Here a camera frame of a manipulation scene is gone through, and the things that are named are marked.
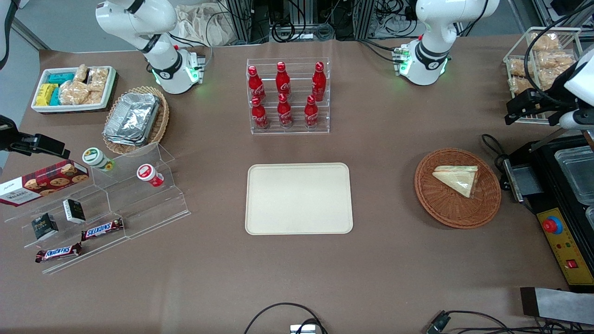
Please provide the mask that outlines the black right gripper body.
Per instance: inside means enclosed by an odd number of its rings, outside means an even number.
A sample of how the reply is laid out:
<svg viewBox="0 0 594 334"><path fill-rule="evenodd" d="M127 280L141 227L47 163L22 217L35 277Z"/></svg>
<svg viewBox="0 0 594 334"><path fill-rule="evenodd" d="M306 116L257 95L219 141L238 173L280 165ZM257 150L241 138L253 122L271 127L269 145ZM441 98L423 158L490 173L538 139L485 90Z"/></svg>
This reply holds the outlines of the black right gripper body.
<svg viewBox="0 0 594 334"><path fill-rule="evenodd" d="M17 125L6 116L0 116L0 150L11 151L15 143L20 142Z"/></svg>

